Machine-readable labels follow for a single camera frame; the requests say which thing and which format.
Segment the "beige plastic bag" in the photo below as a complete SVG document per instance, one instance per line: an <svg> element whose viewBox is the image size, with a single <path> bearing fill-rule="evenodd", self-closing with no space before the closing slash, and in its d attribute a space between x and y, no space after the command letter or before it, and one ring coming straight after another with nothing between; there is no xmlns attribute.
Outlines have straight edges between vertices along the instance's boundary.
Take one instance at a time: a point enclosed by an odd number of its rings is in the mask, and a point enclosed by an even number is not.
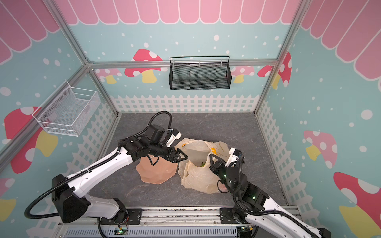
<svg viewBox="0 0 381 238"><path fill-rule="evenodd" d="M207 194L228 191L219 181L219 177L209 169L210 154L228 161L229 148L226 143L185 138L175 147L181 149L188 156L187 160L179 163L178 168L181 184L185 188Z"/></svg>

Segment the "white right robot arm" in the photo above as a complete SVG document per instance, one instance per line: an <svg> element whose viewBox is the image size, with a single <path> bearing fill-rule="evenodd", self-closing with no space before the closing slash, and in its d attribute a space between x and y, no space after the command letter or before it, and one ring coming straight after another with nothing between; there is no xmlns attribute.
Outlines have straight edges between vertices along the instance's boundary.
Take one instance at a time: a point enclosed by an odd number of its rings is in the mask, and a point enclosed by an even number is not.
<svg viewBox="0 0 381 238"><path fill-rule="evenodd" d="M331 232L325 228L315 228L299 220L286 211L266 192L248 182L242 167L244 156L239 152L231 154L231 162L225 162L214 154L209 155L212 173L219 177L232 195L233 219L264 229L278 238L330 238Z"/></svg>

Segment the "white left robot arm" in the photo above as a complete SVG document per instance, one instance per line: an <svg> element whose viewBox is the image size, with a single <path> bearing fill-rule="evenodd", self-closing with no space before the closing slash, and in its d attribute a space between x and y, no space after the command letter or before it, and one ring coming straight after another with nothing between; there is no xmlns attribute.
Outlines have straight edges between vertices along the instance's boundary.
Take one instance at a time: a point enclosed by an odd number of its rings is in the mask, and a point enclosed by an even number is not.
<svg viewBox="0 0 381 238"><path fill-rule="evenodd" d="M69 176L57 175L52 179L52 187L32 201L25 209L24 216L28 219L45 219L59 216L63 223L71 223L79 218L109 219L115 224L128 220L129 213L125 205L118 198L104 199L89 195L89 191L101 181L119 169L135 161L147 157L150 164L155 166L164 159L173 164L187 160L187 155L180 149L172 146L173 142L181 138L181 133L172 128L169 120L166 129L153 124L159 115L168 115L170 112L158 112L140 132L120 139L118 146L94 164ZM35 215L32 208L48 195L56 208L56 213Z"/></svg>

